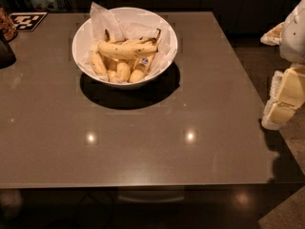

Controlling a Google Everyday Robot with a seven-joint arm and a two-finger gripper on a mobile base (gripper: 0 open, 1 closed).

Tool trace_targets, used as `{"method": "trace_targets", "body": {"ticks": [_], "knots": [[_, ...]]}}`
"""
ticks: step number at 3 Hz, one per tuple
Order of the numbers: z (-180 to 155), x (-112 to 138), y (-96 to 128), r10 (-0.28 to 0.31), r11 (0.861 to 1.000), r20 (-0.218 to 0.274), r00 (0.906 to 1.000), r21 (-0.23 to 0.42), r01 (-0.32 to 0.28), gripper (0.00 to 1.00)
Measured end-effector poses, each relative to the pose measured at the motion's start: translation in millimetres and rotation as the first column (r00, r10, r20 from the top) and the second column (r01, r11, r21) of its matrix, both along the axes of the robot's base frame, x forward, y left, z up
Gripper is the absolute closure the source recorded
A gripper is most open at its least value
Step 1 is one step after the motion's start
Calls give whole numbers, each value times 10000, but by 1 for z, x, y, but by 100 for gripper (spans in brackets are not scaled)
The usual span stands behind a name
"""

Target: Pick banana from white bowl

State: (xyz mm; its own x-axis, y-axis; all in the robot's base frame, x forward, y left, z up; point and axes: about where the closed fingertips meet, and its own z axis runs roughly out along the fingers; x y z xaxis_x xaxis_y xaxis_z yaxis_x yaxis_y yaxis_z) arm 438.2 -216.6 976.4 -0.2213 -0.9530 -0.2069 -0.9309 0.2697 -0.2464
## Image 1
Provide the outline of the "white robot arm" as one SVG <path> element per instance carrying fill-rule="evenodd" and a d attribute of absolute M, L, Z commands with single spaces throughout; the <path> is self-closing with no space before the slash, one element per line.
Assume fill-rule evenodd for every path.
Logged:
<path fill-rule="evenodd" d="M 260 42 L 278 46 L 280 56 L 291 63 L 284 73 L 274 73 L 270 99 L 261 120 L 265 129 L 279 130 L 305 103 L 305 0 L 296 5 L 284 22 L 266 32 Z"/>

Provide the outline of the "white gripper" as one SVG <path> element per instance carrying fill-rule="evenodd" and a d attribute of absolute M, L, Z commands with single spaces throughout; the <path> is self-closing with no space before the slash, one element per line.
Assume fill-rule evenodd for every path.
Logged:
<path fill-rule="evenodd" d="M 293 64 L 284 73 L 276 71 L 269 91 L 261 125 L 276 131 L 284 126 L 305 103 L 305 66 Z"/>

